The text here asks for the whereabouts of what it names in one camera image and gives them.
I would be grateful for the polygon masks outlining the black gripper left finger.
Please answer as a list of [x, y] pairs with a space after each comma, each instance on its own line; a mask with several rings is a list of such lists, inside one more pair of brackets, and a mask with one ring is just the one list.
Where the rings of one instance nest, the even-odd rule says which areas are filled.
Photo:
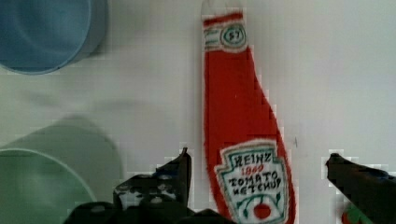
[[113, 203], [121, 210], [138, 207], [143, 201], [161, 198], [186, 205], [191, 187], [191, 156], [182, 152], [151, 175], [134, 175], [113, 190]]

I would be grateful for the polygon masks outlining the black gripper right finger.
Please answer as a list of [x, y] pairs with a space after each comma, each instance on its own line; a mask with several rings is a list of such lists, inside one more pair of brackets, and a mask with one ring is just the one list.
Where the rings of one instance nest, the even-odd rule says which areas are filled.
[[395, 176], [332, 153], [327, 179], [373, 224], [395, 224]]

